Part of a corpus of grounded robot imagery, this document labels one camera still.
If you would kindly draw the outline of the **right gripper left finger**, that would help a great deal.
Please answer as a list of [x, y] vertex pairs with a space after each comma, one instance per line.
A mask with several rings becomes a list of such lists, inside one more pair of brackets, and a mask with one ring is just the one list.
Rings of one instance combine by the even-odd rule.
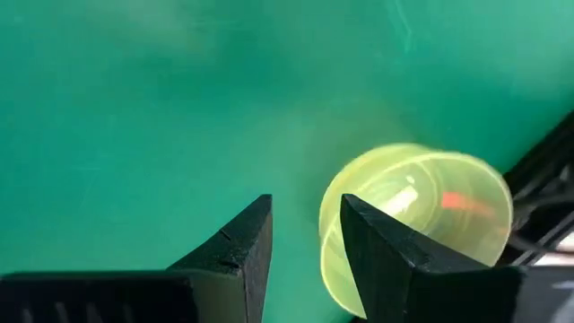
[[266, 194], [169, 269], [189, 273], [198, 323], [262, 323], [272, 250]]

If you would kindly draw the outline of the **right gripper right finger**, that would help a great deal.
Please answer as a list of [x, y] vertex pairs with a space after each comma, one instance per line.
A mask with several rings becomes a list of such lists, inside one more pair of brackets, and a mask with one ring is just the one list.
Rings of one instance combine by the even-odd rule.
[[512, 322], [515, 267], [485, 266], [355, 195], [342, 195], [340, 220], [368, 323]]

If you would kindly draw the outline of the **lime green plastic bowl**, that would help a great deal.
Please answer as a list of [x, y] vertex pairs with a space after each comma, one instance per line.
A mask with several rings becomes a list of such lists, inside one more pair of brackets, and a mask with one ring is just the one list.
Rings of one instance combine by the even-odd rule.
[[360, 155], [333, 178], [318, 216], [324, 285], [341, 308], [360, 318], [365, 311], [340, 223], [344, 194], [486, 266], [497, 263], [509, 240], [510, 190], [485, 161], [419, 144], [383, 145]]

